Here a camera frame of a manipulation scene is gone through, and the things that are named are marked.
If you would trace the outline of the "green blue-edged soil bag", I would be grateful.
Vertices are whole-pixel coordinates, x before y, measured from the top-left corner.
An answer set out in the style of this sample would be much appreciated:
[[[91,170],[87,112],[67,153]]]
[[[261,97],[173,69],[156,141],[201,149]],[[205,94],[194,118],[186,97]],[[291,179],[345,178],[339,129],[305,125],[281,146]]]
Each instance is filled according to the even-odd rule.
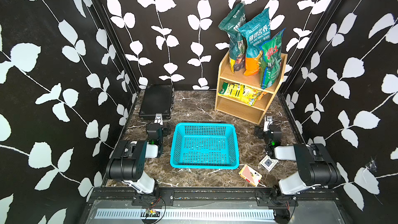
[[[263,57],[260,63],[260,85],[262,89],[271,87],[280,74],[282,62],[282,38],[285,29],[261,45]]]

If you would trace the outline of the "dark green fertilizer bag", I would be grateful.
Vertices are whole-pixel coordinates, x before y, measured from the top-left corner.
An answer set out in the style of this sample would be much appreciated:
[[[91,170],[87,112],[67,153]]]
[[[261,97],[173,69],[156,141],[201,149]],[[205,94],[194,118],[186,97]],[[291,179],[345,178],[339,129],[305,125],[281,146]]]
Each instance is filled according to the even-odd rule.
[[[220,22],[218,28],[225,31],[230,39],[229,62],[231,72],[234,73],[245,67],[246,42],[239,32],[239,28],[246,23],[244,4],[237,4]]]

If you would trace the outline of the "teal and orange fertilizer bag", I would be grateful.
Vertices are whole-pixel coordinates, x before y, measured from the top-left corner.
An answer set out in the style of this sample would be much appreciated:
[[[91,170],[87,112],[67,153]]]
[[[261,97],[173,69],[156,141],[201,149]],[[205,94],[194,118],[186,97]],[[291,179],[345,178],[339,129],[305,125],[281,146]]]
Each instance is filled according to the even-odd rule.
[[[263,54],[261,45],[271,38],[269,8],[265,8],[252,20],[238,28],[238,31],[247,43],[244,75],[255,75],[260,70]]]

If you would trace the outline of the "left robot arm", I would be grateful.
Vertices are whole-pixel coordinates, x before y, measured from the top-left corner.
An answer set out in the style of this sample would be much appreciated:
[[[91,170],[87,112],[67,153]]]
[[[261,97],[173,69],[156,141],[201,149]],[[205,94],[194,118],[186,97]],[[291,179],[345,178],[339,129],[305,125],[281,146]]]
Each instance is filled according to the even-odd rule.
[[[119,141],[105,172],[108,179],[121,181],[139,194],[157,197],[159,184],[144,171],[145,162],[146,159],[161,157],[163,140],[171,131],[162,124],[150,123],[146,132],[145,140]]]

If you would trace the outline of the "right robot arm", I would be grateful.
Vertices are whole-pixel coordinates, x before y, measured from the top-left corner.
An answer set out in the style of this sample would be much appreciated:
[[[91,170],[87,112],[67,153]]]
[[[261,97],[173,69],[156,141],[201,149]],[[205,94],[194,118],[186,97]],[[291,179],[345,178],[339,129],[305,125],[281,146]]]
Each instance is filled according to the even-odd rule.
[[[266,128],[255,127],[255,136],[266,144],[266,156],[260,165],[271,171],[279,161],[296,162],[297,172],[278,182],[283,195],[296,195],[316,187],[335,186],[341,173],[323,144],[282,145],[280,126],[269,122]]]

